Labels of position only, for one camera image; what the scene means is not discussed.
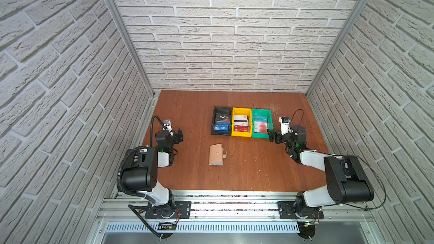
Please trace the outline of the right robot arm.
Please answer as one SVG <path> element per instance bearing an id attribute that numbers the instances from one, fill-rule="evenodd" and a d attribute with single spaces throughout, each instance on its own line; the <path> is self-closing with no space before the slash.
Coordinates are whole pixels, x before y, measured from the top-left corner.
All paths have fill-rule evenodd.
<path id="1" fill-rule="evenodd" d="M 355 155 L 329 155 L 306 147 L 304 127 L 284 127 L 281 131 L 268 130 L 271 142 L 283 143 L 285 152 L 296 163 L 323 171 L 326 184 L 320 188 L 299 192 L 293 210 L 303 214 L 324 206 L 369 202 L 374 189 Z"/>

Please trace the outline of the cards in green bin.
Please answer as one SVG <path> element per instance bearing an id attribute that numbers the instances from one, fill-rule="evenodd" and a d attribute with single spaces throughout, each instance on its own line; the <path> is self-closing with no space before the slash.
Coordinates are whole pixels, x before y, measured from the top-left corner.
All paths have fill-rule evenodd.
<path id="1" fill-rule="evenodd" d="M 254 118 L 254 132 L 266 134 L 268 130 L 268 120 L 266 116 L 257 115 Z"/>

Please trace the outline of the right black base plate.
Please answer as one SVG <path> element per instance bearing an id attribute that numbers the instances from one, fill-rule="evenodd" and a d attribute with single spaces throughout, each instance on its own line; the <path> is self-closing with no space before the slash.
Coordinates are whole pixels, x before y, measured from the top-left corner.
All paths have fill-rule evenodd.
<path id="1" fill-rule="evenodd" d="M 280 219 L 324 219 L 324 213 L 320 207 L 308 207 L 295 201 L 277 202 Z"/>

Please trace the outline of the cards in black bin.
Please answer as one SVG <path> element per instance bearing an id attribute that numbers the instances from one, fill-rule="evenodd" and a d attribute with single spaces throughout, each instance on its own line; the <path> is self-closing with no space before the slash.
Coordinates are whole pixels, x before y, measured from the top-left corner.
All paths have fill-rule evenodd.
<path id="1" fill-rule="evenodd" d="M 215 131 L 229 131 L 230 116 L 226 113 L 216 113 L 214 130 Z"/>

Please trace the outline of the yellow storage bin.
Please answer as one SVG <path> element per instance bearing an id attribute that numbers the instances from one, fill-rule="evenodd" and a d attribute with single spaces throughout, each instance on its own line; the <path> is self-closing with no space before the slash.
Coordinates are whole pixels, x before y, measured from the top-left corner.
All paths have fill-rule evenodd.
<path id="1" fill-rule="evenodd" d="M 232 108 L 232 136 L 251 138 L 253 118 L 251 108 Z"/>

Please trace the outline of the green storage bin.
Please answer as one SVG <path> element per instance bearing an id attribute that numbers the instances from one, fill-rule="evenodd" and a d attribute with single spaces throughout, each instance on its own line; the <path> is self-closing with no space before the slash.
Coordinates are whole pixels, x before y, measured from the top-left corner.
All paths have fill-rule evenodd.
<path id="1" fill-rule="evenodd" d="M 265 109 L 252 109 L 252 120 L 253 120 L 253 138 L 264 138 L 269 139 L 269 134 L 267 131 L 273 130 L 274 125 L 272 121 L 271 110 Z"/>

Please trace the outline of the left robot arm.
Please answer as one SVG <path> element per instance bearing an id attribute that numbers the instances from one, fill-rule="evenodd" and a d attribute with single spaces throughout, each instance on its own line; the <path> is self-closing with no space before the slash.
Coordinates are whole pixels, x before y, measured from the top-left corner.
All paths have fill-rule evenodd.
<path id="1" fill-rule="evenodd" d="M 171 167 L 177 150 L 174 145 L 183 142 L 183 132 L 166 129 L 156 134 L 157 146 L 138 146 L 127 150 L 118 169 L 116 185 L 118 191 L 140 197 L 163 216 L 175 211 L 172 192 L 158 181 L 158 169 Z"/>

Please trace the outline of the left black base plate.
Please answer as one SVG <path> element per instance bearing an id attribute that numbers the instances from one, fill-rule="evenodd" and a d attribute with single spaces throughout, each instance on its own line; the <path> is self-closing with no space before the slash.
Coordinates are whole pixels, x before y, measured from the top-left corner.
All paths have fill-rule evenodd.
<path id="1" fill-rule="evenodd" d="M 191 214 L 191 201 L 175 201 L 161 206 L 154 206 L 145 213 L 146 219 L 189 219 Z"/>

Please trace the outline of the aluminium rail frame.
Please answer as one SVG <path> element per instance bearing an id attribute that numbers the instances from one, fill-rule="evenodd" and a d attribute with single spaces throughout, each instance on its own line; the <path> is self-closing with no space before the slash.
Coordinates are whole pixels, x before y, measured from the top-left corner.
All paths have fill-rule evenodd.
<path id="1" fill-rule="evenodd" d="M 158 233 L 299 233 L 310 225 L 356 223 L 369 230 L 374 218 L 364 204 L 322 207 L 294 214 L 295 192 L 174 190 L 178 205 L 168 219 L 153 211 L 141 216 Z"/>

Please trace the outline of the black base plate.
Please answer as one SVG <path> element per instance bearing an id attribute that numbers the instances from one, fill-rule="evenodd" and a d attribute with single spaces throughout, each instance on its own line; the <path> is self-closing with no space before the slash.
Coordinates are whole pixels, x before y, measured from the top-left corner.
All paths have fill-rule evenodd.
<path id="1" fill-rule="evenodd" d="M 324 213 L 320 207 L 308 207 L 295 201 L 277 202 L 280 219 L 324 219 Z"/>
<path id="2" fill-rule="evenodd" d="M 175 201 L 161 206 L 154 206 L 145 213 L 146 219 L 189 219 L 191 214 L 191 201 Z"/>

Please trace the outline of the black storage bin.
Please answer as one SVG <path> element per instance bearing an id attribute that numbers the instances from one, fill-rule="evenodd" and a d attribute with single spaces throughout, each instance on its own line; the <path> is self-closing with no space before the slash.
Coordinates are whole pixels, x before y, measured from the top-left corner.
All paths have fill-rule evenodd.
<path id="1" fill-rule="evenodd" d="M 219 136 L 232 135 L 232 108 L 214 107 L 211 134 Z"/>

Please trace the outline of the tan leather card holder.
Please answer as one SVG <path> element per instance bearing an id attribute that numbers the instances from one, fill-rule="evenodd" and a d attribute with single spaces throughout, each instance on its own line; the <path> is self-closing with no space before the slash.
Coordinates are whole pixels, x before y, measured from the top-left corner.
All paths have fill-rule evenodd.
<path id="1" fill-rule="evenodd" d="M 210 151 L 209 151 L 210 166 L 222 166 L 226 158 L 227 158 L 227 152 L 224 150 L 221 143 L 210 146 Z"/>

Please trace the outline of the cards in yellow bin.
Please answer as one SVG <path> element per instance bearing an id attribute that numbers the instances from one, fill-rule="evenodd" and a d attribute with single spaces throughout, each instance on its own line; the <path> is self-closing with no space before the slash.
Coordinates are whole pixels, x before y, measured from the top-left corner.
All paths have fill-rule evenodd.
<path id="1" fill-rule="evenodd" d="M 249 118 L 247 115 L 235 115 L 234 116 L 234 131 L 249 133 Z"/>

